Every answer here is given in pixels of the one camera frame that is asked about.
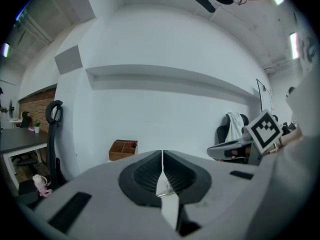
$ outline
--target chair backrest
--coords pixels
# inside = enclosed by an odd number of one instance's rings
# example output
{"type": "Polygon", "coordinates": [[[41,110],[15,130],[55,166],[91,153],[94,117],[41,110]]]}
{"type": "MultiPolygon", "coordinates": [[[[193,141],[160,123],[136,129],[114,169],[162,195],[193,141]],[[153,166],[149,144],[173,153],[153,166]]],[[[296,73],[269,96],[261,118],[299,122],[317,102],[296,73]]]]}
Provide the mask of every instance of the chair backrest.
{"type": "MultiPolygon", "coordinates": [[[[249,124],[249,119],[246,115],[244,114],[240,114],[240,116],[242,117],[242,120],[243,120],[243,124],[245,126],[247,126],[249,124]]],[[[216,134],[218,136],[218,141],[219,143],[224,143],[226,141],[226,138],[227,138],[227,135],[228,135],[228,131],[229,131],[229,128],[230,128],[230,117],[228,114],[226,114],[226,124],[225,125],[222,125],[222,126],[219,126],[217,129],[216,129],[216,134]]]]}
{"type": "Polygon", "coordinates": [[[20,128],[28,128],[29,127],[30,122],[31,122],[31,117],[28,116],[28,113],[29,112],[27,112],[27,111],[22,112],[22,122],[21,122],[20,128]]]}

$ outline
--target small plant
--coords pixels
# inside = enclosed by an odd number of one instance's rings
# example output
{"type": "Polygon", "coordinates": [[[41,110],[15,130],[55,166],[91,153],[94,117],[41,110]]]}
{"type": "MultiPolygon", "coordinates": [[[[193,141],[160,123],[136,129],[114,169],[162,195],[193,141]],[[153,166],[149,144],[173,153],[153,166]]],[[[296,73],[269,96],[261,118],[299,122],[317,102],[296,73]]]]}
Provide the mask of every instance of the small plant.
{"type": "Polygon", "coordinates": [[[34,126],[34,127],[39,127],[40,124],[41,124],[41,123],[40,123],[38,120],[35,120],[34,123],[33,123],[33,126],[34,126]]]}

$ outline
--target desk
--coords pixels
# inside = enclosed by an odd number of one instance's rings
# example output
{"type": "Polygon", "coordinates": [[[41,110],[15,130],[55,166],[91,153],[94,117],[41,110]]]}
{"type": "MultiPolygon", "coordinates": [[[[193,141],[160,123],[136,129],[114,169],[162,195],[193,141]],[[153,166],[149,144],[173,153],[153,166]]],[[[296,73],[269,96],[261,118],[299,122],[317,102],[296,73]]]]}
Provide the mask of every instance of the desk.
{"type": "Polygon", "coordinates": [[[16,128],[15,125],[16,124],[21,124],[22,123],[22,119],[9,120],[9,123],[11,123],[12,128],[16,128]]]}
{"type": "Polygon", "coordinates": [[[48,142],[46,132],[35,133],[28,128],[3,129],[0,134],[0,154],[3,155],[5,166],[17,189],[19,183],[16,179],[16,170],[11,157],[35,151],[39,163],[42,163],[38,149],[45,148],[48,142]]]}

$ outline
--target brick wall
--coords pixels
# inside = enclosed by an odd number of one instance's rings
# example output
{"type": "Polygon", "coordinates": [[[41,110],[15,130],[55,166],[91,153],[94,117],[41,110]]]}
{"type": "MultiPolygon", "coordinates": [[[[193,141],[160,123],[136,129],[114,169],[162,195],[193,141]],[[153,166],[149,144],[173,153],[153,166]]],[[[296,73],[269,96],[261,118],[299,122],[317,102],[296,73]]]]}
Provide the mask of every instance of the brick wall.
{"type": "Polygon", "coordinates": [[[55,99],[56,88],[49,89],[35,95],[29,96],[19,101],[19,118],[23,111],[29,111],[32,118],[30,126],[33,126],[35,120],[38,120],[42,131],[49,131],[49,124],[46,120],[46,108],[50,102],[55,99]]]}

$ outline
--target potted plant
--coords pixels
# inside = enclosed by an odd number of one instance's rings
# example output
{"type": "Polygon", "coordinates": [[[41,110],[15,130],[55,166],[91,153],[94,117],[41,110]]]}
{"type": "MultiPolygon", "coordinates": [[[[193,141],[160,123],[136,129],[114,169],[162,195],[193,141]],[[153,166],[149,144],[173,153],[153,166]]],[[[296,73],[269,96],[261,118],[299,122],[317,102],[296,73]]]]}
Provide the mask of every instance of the potted plant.
{"type": "Polygon", "coordinates": [[[40,132],[40,122],[38,120],[35,120],[34,123],[33,123],[33,126],[34,126],[34,132],[36,134],[38,134],[40,132]]]}

